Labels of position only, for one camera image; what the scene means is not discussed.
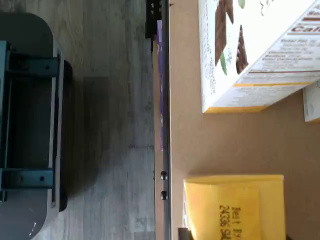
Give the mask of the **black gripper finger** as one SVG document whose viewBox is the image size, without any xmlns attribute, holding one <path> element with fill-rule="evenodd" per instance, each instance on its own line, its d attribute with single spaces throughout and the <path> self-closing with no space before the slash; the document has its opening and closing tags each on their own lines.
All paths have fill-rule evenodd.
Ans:
<svg viewBox="0 0 320 240">
<path fill-rule="evenodd" d="M 179 227 L 178 240 L 193 240 L 191 231 L 186 227 Z"/>
</svg>

